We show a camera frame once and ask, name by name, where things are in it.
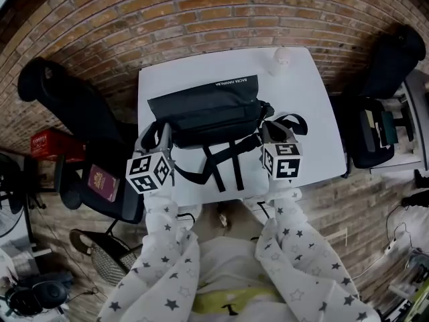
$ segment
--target red box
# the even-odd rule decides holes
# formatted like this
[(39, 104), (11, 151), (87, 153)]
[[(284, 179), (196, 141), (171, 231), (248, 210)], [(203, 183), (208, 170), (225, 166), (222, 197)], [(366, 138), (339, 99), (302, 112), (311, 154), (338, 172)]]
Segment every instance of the red box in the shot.
[(85, 160), (85, 143), (68, 133), (47, 129), (34, 135), (31, 140), (32, 158), (56, 161), (58, 155), (65, 154), (66, 162)]

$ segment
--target cable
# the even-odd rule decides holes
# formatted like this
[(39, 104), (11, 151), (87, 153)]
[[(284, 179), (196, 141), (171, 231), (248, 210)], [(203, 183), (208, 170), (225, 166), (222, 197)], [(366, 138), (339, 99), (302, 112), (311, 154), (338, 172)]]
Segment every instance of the cable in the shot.
[(405, 226), (405, 232), (408, 234), (408, 237), (410, 238), (410, 247), (412, 250), (417, 250), (420, 253), (423, 254), (429, 254), (429, 252), (423, 252), (423, 250), (420, 247), (414, 247), (413, 246), (413, 241), (411, 239), (411, 233), (407, 230), (407, 223), (405, 222), (401, 222), (397, 225), (397, 227), (395, 228), (395, 230), (393, 231), (393, 237), (396, 239), (396, 230), (401, 227), (401, 226)]
[[(68, 255), (68, 257), (74, 262), (74, 264), (76, 265), (76, 266), (78, 266), (78, 268), (79, 268), (79, 270), (85, 275), (85, 277), (86, 277), (86, 279), (88, 279), (90, 282), (92, 282), (92, 284), (94, 285), (94, 287), (98, 290), (98, 293), (101, 293), (104, 297), (106, 297), (106, 299), (107, 299), (107, 296), (104, 294), (104, 293), (102, 293), (101, 291), (100, 291), (100, 289), (99, 289), (99, 287), (95, 284), (95, 282), (88, 276), (88, 274), (86, 274), (85, 272), (84, 272), (84, 270), (79, 266), (79, 264), (72, 258), (72, 256), (70, 255), (70, 253), (68, 253), (68, 251), (67, 251), (67, 249), (63, 246), (63, 244), (62, 244), (62, 242), (58, 239), (58, 237), (56, 237), (56, 235), (55, 235), (55, 233), (52, 231), (52, 229), (51, 229), (51, 227), (48, 225), (48, 222), (46, 222), (46, 220), (45, 220), (45, 217), (43, 216), (43, 214), (40, 212), (40, 210), (39, 209), (36, 209), (37, 210), (37, 212), (39, 213), (39, 215), (40, 215), (40, 217), (42, 217), (42, 219), (44, 220), (44, 222), (45, 222), (45, 225), (46, 225), (46, 227), (50, 230), (50, 232), (51, 232), (51, 234), (55, 237), (55, 239), (58, 241), (58, 243), (60, 244), (60, 246), (61, 246), (61, 248), (67, 253), (67, 255)], [(97, 296), (97, 293), (94, 293), (95, 294), (95, 296), (100, 300), (100, 302), (102, 302), (102, 303), (104, 303), (104, 300), (103, 299), (101, 299), (100, 297), (98, 297)]]
[(193, 214), (191, 214), (191, 213), (180, 213), (177, 215), (177, 217), (183, 217), (183, 216), (191, 216), (192, 220), (194, 221), (194, 224), (195, 224), (195, 217), (193, 216)]
[(74, 296), (72, 299), (70, 299), (69, 301), (67, 301), (66, 303), (70, 303), (71, 301), (73, 301), (74, 299), (78, 298), (79, 296), (82, 296), (83, 294), (86, 296), (92, 296), (93, 294), (97, 294), (100, 293), (100, 290), (98, 287), (93, 287), (91, 288), (91, 291), (84, 291), (80, 294), (77, 294), (76, 296)]
[(352, 280), (354, 279), (358, 279), (358, 277), (364, 275), (366, 272), (368, 272), (376, 263), (378, 263), (378, 261), (381, 260), (381, 258), (384, 257), (384, 254), (382, 254), (378, 259), (376, 259), (376, 261), (374, 261), (366, 270), (364, 270), (362, 273), (360, 273), (360, 275), (352, 278)]
[(269, 215), (267, 210), (265, 210), (265, 207), (263, 207), (263, 205), (265, 204), (265, 201), (258, 201), (257, 204), (261, 207), (262, 211), (265, 213), (265, 216), (267, 216), (267, 218), (269, 219)]
[[(395, 212), (396, 211), (396, 209), (398, 208), (398, 207), (400, 207), (401, 205), (398, 205), (395, 209), (393, 209), (392, 211), (390, 211), (389, 212), (389, 214), (387, 215), (387, 218), (386, 218), (386, 238), (387, 238), (387, 241), (388, 241), (388, 244), (390, 244), (390, 239), (389, 239), (389, 229), (388, 229), (388, 222), (389, 222), (389, 218), (390, 218), (390, 216), (392, 215), (392, 213), (393, 212)], [(404, 210), (405, 211), (408, 211), (408, 209), (409, 209), (410, 207), (408, 206), (408, 207), (404, 207)], [(412, 250), (417, 250), (417, 251), (419, 251), (420, 253), (424, 253), (424, 254), (429, 254), (428, 252), (423, 252), (423, 250), (420, 248), (420, 247), (414, 247), (413, 246), (413, 241), (412, 241), (412, 239), (411, 239), (411, 233), (407, 230), (407, 224), (405, 223), (405, 222), (401, 222), (401, 223), (399, 223), (397, 226), (396, 226), (396, 228), (395, 228), (395, 230), (393, 231), (393, 239), (394, 240), (396, 240), (396, 230), (399, 228), (399, 227), (401, 227), (402, 225), (404, 225), (405, 226), (405, 232), (408, 234), (408, 236), (410, 237), (410, 247), (411, 247), (411, 249)]]
[(389, 239), (389, 228), (388, 228), (388, 226), (387, 226), (387, 222), (389, 222), (389, 218), (390, 218), (390, 216), (391, 216), (391, 214), (393, 213), (393, 212), (395, 212), (396, 211), (396, 209), (398, 208), (398, 207), (400, 207), (401, 205), (398, 205), (395, 209), (393, 209), (392, 211), (390, 211), (389, 212), (389, 214), (387, 215), (387, 218), (386, 218), (386, 238), (387, 238), (387, 242), (388, 242), (388, 244), (390, 244), (390, 239)]

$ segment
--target book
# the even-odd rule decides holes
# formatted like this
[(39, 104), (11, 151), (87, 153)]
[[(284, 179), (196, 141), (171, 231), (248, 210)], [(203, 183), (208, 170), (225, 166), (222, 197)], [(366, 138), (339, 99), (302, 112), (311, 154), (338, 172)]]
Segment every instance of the book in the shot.
[(93, 164), (89, 172), (88, 186), (108, 201), (115, 201), (119, 179)]

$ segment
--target brick wall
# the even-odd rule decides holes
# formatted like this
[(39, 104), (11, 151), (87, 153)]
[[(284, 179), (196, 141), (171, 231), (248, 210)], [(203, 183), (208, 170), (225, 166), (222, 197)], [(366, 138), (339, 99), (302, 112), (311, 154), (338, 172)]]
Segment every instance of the brick wall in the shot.
[[(362, 68), (376, 37), (397, 23), (412, 25), (429, 44), (428, 16), (426, 0), (46, 0), (0, 53), (0, 146), (28, 152), (32, 134), (62, 127), (39, 103), (17, 96), (19, 71), (35, 56), (89, 80), (130, 121), (144, 66), (220, 50), (305, 46), (329, 88)], [(428, 62), (419, 67), (429, 72)]]

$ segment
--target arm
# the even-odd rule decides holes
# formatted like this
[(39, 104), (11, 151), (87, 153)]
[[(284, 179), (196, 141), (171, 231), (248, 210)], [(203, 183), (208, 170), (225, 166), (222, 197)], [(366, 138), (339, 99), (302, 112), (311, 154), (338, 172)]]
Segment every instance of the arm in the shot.
[[(167, 187), (145, 200), (148, 234), (143, 238), (141, 255), (109, 296), (101, 309), (99, 321), (136, 321), (143, 316), (151, 321), (151, 315), (159, 315), (164, 310), (176, 317), (177, 314), (184, 317), (189, 314), (198, 284), (199, 249), (196, 238), (191, 234), (189, 237), (186, 235), (181, 243), (176, 241), (178, 206), (171, 200), (171, 177), (168, 180), (170, 184), (166, 184)], [(192, 263), (185, 263), (186, 259), (191, 259)], [(191, 278), (191, 283), (187, 283), (189, 294), (186, 300), (180, 301), (176, 294), (168, 295), (172, 291), (169, 285), (173, 283), (172, 279), (181, 276), (181, 272), (191, 269), (190, 266), (193, 266), (191, 273), (196, 275)], [(165, 316), (164, 321), (169, 321), (169, 317)]]
[(299, 189), (285, 182), (270, 185), (265, 202), (275, 219), (265, 224), (256, 258), (267, 271), (298, 321), (379, 322), (362, 303), (349, 273), (330, 244), (307, 222), (295, 202)]

